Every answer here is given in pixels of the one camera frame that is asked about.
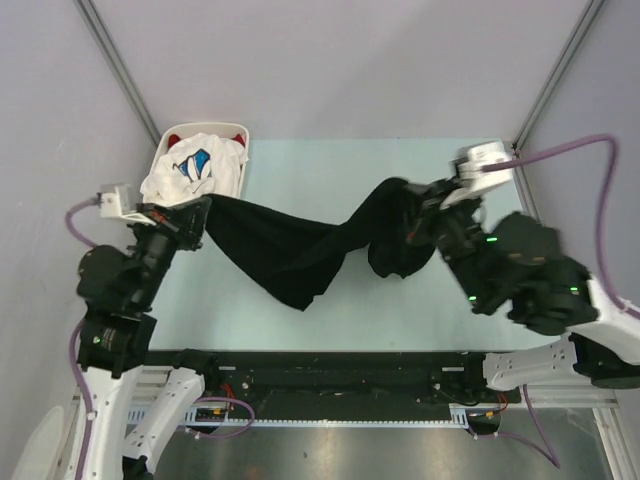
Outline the white plastic laundry basket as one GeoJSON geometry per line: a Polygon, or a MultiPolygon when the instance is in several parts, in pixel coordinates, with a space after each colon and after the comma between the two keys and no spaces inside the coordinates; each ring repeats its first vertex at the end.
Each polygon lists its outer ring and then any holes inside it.
{"type": "Polygon", "coordinates": [[[235,123],[179,124],[162,136],[140,193],[176,206],[208,194],[237,198],[249,161],[248,130],[235,123]]]}

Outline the black t shirt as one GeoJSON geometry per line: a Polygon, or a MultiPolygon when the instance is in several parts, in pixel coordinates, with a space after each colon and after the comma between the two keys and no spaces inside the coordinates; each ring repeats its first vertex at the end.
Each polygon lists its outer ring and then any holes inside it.
{"type": "Polygon", "coordinates": [[[373,272],[406,278],[432,258],[430,244],[407,242],[414,203],[408,182],[381,182],[341,224],[295,217],[210,194],[206,232],[228,259],[281,303],[306,310],[324,294],[346,255],[366,248],[373,272]]]}

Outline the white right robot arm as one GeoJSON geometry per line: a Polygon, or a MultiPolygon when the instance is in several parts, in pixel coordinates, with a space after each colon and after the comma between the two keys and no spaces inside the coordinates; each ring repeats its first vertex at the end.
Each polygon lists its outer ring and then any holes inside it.
{"type": "Polygon", "coordinates": [[[488,353],[461,376],[463,393],[484,401],[524,384],[584,377],[598,388],[639,386],[639,326],[608,300],[596,277],[563,250],[558,230],[518,211],[487,231],[476,220],[481,198],[451,206],[449,179],[404,186],[409,247],[441,255],[476,315],[509,305],[510,321],[552,342],[488,353]]]}

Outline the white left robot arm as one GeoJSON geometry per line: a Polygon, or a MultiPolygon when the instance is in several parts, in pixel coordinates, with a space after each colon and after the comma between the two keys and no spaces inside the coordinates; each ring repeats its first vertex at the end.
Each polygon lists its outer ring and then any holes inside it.
{"type": "Polygon", "coordinates": [[[141,204],[131,223],[136,242],[126,252],[92,244],[79,266],[77,294],[86,313],[69,343],[84,417],[69,474],[76,479],[151,479],[155,463],[186,410],[221,387],[217,358],[186,349],[174,359],[167,392],[127,436],[127,414],[156,326],[150,316],[161,283],[180,250],[202,246],[208,197],[174,207],[141,204]]]}

